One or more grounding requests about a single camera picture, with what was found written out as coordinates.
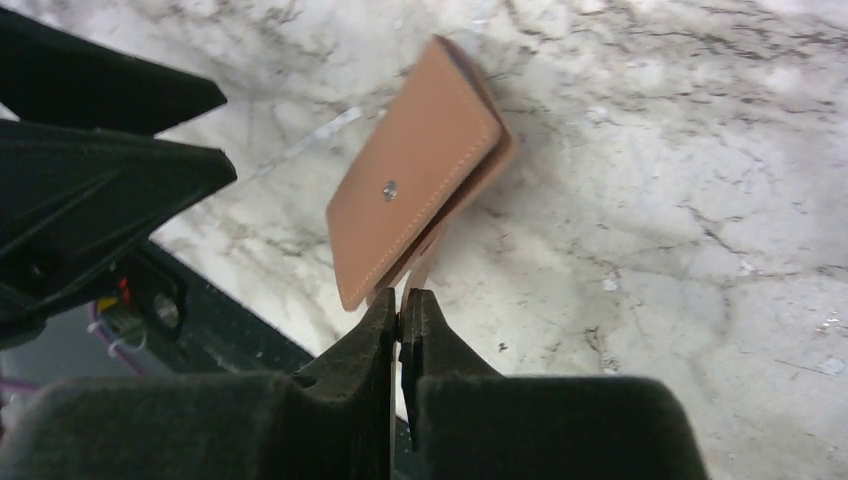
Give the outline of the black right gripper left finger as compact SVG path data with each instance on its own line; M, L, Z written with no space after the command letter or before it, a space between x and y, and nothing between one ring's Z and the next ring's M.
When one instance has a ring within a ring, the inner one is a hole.
M41 390L5 479L388 479L396 298L293 374L93 377Z

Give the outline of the brown leather card holder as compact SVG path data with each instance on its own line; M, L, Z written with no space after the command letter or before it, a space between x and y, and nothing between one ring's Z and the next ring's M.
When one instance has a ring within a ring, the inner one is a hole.
M403 276L426 282L452 218L515 158L517 141L482 72L434 35L326 209L342 307Z

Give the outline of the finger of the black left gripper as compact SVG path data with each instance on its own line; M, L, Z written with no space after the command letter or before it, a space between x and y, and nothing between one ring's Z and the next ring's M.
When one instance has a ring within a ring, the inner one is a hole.
M2 121L2 317L48 310L236 178L214 148Z
M227 100L209 79L3 8L1 102L22 121L153 136Z

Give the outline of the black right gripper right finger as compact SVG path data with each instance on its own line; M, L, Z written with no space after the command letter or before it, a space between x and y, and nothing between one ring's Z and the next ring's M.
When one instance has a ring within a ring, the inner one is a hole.
M686 413L661 382L507 377L415 289L401 314L401 385L425 479L704 479Z

